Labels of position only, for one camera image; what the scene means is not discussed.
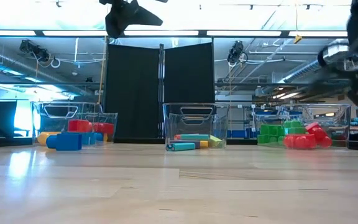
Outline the lime green slim toy block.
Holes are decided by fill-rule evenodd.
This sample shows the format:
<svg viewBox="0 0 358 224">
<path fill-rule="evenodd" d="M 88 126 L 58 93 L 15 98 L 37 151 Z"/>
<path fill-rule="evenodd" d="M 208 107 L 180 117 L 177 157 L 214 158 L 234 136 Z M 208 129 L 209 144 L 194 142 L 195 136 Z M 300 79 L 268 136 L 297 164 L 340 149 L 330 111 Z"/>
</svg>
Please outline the lime green slim toy block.
<svg viewBox="0 0 358 224">
<path fill-rule="evenodd" d="M 213 135 L 210 135 L 208 140 L 208 146 L 214 148 L 222 148 L 224 147 L 224 141 Z"/>
</svg>

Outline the silver ventilation duct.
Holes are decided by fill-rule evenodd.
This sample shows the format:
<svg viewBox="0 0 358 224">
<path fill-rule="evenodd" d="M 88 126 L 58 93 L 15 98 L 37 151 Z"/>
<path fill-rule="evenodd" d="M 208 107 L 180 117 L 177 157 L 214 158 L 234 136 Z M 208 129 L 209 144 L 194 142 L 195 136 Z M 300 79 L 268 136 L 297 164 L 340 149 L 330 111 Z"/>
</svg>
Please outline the silver ventilation duct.
<svg viewBox="0 0 358 224">
<path fill-rule="evenodd" d="M 314 75 L 326 69 L 328 65 L 334 63 L 336 59 L 343 59 L 348 52 L 347 42 L 332 42 L 329 45 L 323 47 L 316 55 L 316 58 L 301 64 L 294 68 L 290 72 L 286 73 L 278 82 L 274 85 L 268 85 L 263 87 L 261 92 L 266 95 L 273 91 L 273 87 L 279 85 L 294 84 L 295 81 L 308 75 Z"/>
</svg>

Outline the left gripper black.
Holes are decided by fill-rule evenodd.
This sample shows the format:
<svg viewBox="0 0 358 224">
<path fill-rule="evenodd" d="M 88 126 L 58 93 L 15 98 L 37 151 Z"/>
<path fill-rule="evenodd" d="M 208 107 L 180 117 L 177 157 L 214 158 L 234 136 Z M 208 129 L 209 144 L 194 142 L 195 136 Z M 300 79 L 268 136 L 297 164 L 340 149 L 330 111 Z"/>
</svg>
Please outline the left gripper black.
<svg viewBox="0 0 358 224">
<path fill-rule="evenodd" d="M 105 17 L 106 32 L 112 38 L 118 38 L 129 25 L 161 26 L 163 20 L 139 6 L 137 0 L 99 0 L 100 4 L 111 5 L 111 10 Z M 117 14 L 126 9 L 127 17 Z"/>
</svg>

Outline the black folding divider screen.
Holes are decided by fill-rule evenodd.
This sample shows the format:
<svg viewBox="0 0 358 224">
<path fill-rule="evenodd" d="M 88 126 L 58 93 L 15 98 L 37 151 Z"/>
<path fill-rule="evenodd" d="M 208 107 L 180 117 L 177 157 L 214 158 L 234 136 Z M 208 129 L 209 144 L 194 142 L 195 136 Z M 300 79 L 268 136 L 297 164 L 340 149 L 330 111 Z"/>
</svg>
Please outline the black folding divider screen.
<svg viewBox="0 0 358 224">
<path fill-rule="evenodd" d="M 163 103 L 213 103 L 212 43 L 159 49 L 110 45 L 104 112 L 117 113 L 116 143 L 162 142 Z"/>
</svg>

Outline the grey ceiling pipe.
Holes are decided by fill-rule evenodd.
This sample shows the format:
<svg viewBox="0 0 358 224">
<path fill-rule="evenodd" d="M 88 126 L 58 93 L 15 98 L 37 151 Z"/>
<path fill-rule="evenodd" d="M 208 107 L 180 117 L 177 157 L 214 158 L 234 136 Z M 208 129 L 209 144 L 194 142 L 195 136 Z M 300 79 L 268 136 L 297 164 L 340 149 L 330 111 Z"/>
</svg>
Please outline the grey ceiling pipe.
<svg viewBox="0 0 358 224">
<path fill-rule="evenodd" d="M 63 90 L 77 93 L 79 95 L 94 95 L 94 92 L 87 87 L 69 84 L 69 81 L 66 78 L 48 68 L 39 66 L 39 68 L 36 69 L 37 62 L 27 62 L 26 58 L 14 55 L 9 49 L 0 50 L 0 62 L 3 66 L 11 70 L 21 72 L 24 75 L 34 77 L 44 82 L 52 82 L 52 85 L 57 85 Z"/>
</svg>

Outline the clear plastic bin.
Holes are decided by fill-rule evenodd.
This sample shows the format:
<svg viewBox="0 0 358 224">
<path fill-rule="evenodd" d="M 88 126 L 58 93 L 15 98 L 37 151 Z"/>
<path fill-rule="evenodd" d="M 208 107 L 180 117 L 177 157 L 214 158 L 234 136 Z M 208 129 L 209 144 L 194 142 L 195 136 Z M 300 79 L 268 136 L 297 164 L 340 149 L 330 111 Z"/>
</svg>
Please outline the clear plastic bin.
<svg viewBox="0 0 358 224">
<path fill-rule="evenodd" d="M 220 103 L 165 103 L 165 144 L 177 134 L 208 134 L 227 141 L 229 106 Z"/>
<path fill-rule="evenodd" d="M 82 134 L 79 132 L 68 131 L 68 122 L 71 119 L 88 120 L 92 123 L 92 125 L 93 123 L 113 123 L 116 130 L 118 114 L 105 113 L 102 109 L 102 106 L 98 103 L 73 101 L 40 101 L 33 102 L 31 104 L 31 108 L 33 122 L 32 139 L 36 144 L 39 144 L 37 142 L 37 136 L 44 131 Z M 114 134 L 108 135 L 107 142 L 113 142 Z M 96 144 L 102 143 L 104 143 L 104 141 L 96 140 Z"/>
<path fill-rule="evenodd" d="M 317 122 L 325 130 L 327 136 L 332 139 L 329 148 L 318 145 L 314 149 L 346 148 L 349 143 L 351 106 L 344 104 L 287 104 L 276 107 L 270 114 L 258 112 L 253 115 L 253 122 L 257 136 L 260 135 L 262 124 L 277 124 L 283 126 L 287 120 L 299 120 L 304 127 Z"/>
</svg>

